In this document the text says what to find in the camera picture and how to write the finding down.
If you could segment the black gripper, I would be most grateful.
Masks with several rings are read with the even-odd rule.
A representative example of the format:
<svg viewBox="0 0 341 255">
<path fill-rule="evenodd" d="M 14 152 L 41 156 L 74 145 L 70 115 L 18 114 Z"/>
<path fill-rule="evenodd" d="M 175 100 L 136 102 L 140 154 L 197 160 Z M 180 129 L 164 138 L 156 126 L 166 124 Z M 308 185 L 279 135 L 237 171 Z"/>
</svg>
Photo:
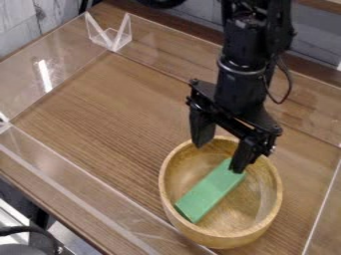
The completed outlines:
<svg viewBox="0 0 341 255">
<path fill-rule="evenodd" d="M 275 74 L 276 60 L 256 66 L 217 59 L 219 76 L 213 84 L 200 79 L 189 82 L 189 123 L 192 142 L 204 147 L 223 127 L 239 139 L 229 169 L 243 173 L 261 155 L 269 156 L 283 128 L 264 103 Z"/>
</svg>

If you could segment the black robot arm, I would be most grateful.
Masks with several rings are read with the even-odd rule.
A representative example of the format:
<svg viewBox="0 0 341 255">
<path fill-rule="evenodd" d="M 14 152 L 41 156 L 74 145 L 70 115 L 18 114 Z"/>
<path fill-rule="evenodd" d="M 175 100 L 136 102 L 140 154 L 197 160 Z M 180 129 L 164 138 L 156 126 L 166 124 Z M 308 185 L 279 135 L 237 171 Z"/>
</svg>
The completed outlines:
<svg viewBox="0 0 341 255">
<path fill-rule="evenodd" d="M 271 155 L 283 128 L 265 108 L 272 100 L 276 70 L 287 71 L 281 55 L 290 50 L 296 31 L 292 0 L 223 0 L 224 45 L 217 58 L 217 82 L 189 82 L 192 142 L 207 145 L 216 129 L 239 137 L 229 169 L 243 173 L 264 155 Z"/>
</svg>

